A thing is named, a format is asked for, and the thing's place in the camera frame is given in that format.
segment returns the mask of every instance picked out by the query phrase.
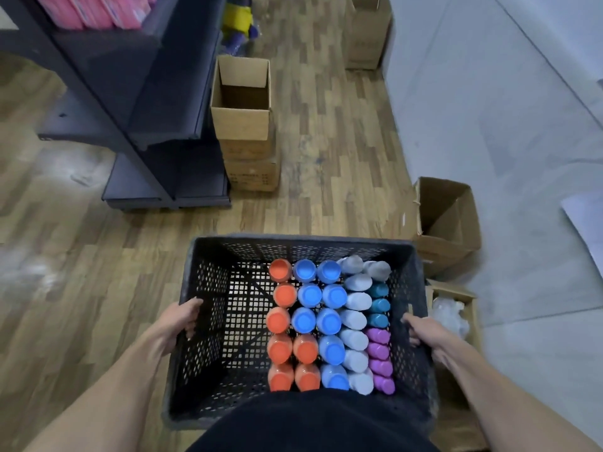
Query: black shirt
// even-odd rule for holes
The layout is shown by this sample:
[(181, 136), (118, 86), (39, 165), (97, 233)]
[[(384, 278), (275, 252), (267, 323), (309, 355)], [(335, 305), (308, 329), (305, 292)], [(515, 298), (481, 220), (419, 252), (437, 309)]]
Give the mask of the black shirt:
[(374, 396), (320, 389), (274, 392), (237, 407), (187, 452), (437, 452)]

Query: person's right arm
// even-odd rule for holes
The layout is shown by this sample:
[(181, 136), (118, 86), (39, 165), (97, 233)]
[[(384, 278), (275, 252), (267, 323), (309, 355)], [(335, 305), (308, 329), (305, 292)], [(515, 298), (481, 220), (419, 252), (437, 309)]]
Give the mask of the person's right arm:
[(411, 343), (425, 342), (454, 375), (495, 452), (602, 449), (552, 409), (496, 371), (470, 344), (432, 318), (404, 314)]

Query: hand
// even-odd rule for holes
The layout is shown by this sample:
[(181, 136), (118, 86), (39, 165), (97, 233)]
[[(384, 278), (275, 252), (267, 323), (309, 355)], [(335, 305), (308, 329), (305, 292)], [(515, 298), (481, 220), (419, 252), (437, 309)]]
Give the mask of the hand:
[(421, 318), (407, 312), (402, 316), (402, 322), (410, 326), (408, 333), (411, 345), (418, 346), (421, 341), (426, 343), (432, 348), (433, 356), (441, 362), (443, 362), (444, 347), (461, 341), (461, 338), (431, 317)]
[(203, 300), (200, 298), (191, 298), (183, 304), (172, 303), (151, 326), (165, 340), (163, 355), (174, 350), (176, 337), (182, 330), (186, 330), (188, 339), (195, 334), (195, 323), (201, 304), (203, 304)]

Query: pink plastic bag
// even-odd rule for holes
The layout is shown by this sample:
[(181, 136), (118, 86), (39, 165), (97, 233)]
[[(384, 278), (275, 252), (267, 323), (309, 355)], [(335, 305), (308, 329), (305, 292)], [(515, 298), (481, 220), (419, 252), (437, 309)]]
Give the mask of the pink plastic bag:
[(84, 24), (69, 0), (38, 0), (54, 24), (66, 30), (83, 30)]
[(101, 0), (69, 0), (86, 27), (95, 30), (113, 28), (111, 16)]
[(148, 0), (102, 0), (113, 23), (123, 29), (139, 29), (151, 12)]

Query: purple bottle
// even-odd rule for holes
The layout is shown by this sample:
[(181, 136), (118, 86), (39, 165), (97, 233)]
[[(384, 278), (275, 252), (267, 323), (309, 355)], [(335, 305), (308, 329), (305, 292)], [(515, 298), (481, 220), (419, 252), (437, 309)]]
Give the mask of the purple bottle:
[(368, 336), (369, 340), (379, 344), (389, 343), (389, 337), (391, 336), (387, 330), (381, 330), (380, 328), (367, 328), (364, 330), (364, 334)]
[(389, 360), (386, 362), (382, 360), (375, 360), (373, 358), (368, 359), (368, 367), (375, 374), (384, 377), (390, 377), (394, 373), (394, 366), (391, 364)]
[(368, 344), (367, 354), (370, 357), (376, 358), (378, 360), (387, 360), (389, 358), (389, 349), (383, 344), (371, 342)]
[(396, 391), (396, 384), (394, 384), (393, 379), (389, 377), (373, 374), (373, 383), (375, 388), (378, 391), (383, 392), (385, 395), (393, 395), (393, 393)]

